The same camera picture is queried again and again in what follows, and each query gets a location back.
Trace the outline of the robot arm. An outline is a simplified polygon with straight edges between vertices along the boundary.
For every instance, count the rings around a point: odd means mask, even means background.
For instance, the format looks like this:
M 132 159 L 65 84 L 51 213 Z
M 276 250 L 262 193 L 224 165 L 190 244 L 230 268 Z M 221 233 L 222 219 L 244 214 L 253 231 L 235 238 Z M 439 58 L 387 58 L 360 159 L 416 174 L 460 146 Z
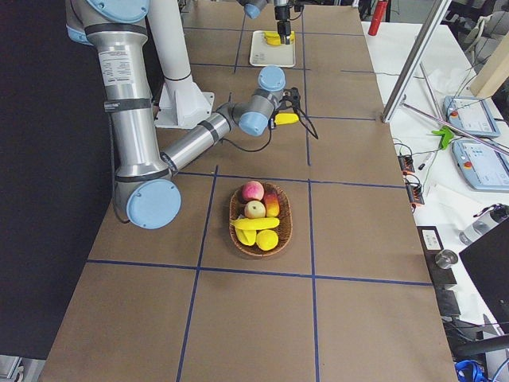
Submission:
M 266 0 L 238 0 L 238 4 L 250 19 L 256 19 L 270 3 Z M 274 18 L 277 22 L 277 32 L 280 42 L 289 45 L 291 40 L 290 3 L 289 1 L 272 1 L 274 4 Z
M 120 161 L 112 181 L 114 212 L 123 223 L 164 227 L 181 208 L 172 176 L 234 128 L 261 135 L 282 103 L 285 73 L 267 66 L 249 101 L 213 107 L 213 94 L 202 92 L 192 78 L 177 2 L 68 1 L 65 6 L 69 37 L 98 53 L 104 109 Z M 149 39 L 165 77 L 164 120 L 185 129 L 184 136 L 163 149 L 157 144 L 142 51 Z

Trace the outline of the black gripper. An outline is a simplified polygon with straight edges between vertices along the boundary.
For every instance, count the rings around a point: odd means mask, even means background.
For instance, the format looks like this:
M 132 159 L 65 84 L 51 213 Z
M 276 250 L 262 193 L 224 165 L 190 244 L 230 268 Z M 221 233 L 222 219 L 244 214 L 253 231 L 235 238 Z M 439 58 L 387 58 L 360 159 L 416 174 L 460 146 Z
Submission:
M 292 33 L 291 24 L 289 23 L 289 4 L 274 5 L 274 16 L 278 23 L 278 35 L 281 43 L 289 44 Z
M 295 96 L 294 89 L 285 89 L 282 93 L 282 100 L 278 107 L 278 111 L 283 112 L 283 111 L 289 110 L 291 113 L 295 114 L 296 107 L 293 105 L 294 104 L 294 96 Z

